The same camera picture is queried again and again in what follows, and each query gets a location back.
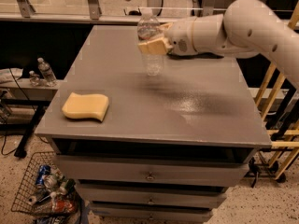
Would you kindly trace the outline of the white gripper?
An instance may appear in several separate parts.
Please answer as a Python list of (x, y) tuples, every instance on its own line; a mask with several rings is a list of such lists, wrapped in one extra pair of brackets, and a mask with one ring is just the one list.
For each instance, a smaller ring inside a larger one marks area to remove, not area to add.
[(177, 56), (192, 56), (197, 53), (192, 44), (192, 25), (195, 17), (180, 19), (160, 25), (166, 30), (165, 37), (148, 40), (138, 44), (139, 50), (144, 54), (165, 55), (170, 50)]

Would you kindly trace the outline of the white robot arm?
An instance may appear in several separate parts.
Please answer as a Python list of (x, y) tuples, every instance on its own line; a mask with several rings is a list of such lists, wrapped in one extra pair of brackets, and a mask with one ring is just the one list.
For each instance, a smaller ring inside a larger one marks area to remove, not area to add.
[(159, 35), (138, 48), (144, 54), (177, 56), (249, 58), (260, 53), (299, 89), (299, 34), (259, 0), (236, 0), (223, 14), (164, 24)]

